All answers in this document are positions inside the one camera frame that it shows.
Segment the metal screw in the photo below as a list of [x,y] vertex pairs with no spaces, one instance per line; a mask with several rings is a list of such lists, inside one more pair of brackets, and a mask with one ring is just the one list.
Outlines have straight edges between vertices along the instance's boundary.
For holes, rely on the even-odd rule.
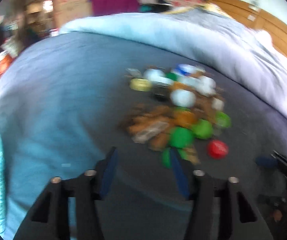
[[205,175],[205,172],[202,170],[194,170],[193,175],[198,176],[198,177],[202,177]]
[[96,173],[97,172],[95,170],[87,170],[85,171],[85,176],[94,176]]
[[238,183],[238,182],[239,182],[239,179],[236,178],[236,177],[229,177],[228,181],[229,181],[230,183]]
[[61,178],[60,177],[53,177],[52,179],[51,179],[51,183],[59,183],[61,181]]

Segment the pile of small objects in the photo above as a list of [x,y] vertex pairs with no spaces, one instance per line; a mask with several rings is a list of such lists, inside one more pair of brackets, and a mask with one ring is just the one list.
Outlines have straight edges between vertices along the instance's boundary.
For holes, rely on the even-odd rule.
[[[150,91],[163,104],[154,108],[136,105],[119,127],[129,133],[135,143],[148,142],[151,150],[163,152],[165,167],[170,168],[170,147],[176,147],[182,158],[199,163],[194,139],[217,137],[231,126],[229,116],[223,112],[222,90],[204,68],[179,64],[166,73],[164,69],[149,66],[143,76],[136,69],[127,71],[131,89]],[[220,159],[227,155],[228,146],[213,139],[207,152]]]

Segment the bed sheet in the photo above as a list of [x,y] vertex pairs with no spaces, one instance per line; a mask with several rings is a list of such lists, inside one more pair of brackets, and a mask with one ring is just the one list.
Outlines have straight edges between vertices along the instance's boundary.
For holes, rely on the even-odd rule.
[[[125,69],[168,69],[180,63],[198,64],[149,45],[91,33],[48,38],[14,61],[0,79],[5,240],[13,238],[51,177],[78,176],[93,168],[111,146],[119,149],[117,176],[108,198],[97,204],[105,238],[183,238],[191,203],[179,195],[160,153],[133,143],[117,129],[135,103],[156,104],[149,93],[129,88]],[[273,184],[264,184],[253,159],[272,150],[287,155],[287,120],[236,82],[205,68],[224,89],[232,127],[221,137],[229,146],[223,160],[212,160],[205,152],[207,142],[196,141],[201,168],[217,178],[239,177],[251,196],[275,193]]]

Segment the wooden headboard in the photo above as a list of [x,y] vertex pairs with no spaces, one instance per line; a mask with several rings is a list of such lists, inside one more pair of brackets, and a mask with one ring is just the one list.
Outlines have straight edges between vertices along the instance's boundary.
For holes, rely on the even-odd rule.
[[240,0],[211,0],[243,25],[266,30],[272,37],[273,47],[287,57],[287,25],[264,10],[255,11],[251,4]]

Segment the purple cloth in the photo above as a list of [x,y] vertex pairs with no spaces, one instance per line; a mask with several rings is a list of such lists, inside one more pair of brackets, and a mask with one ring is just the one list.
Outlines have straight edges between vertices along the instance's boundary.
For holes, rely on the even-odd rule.
[[139,11],[137,0],[91,0],[91,2],[93,16]]

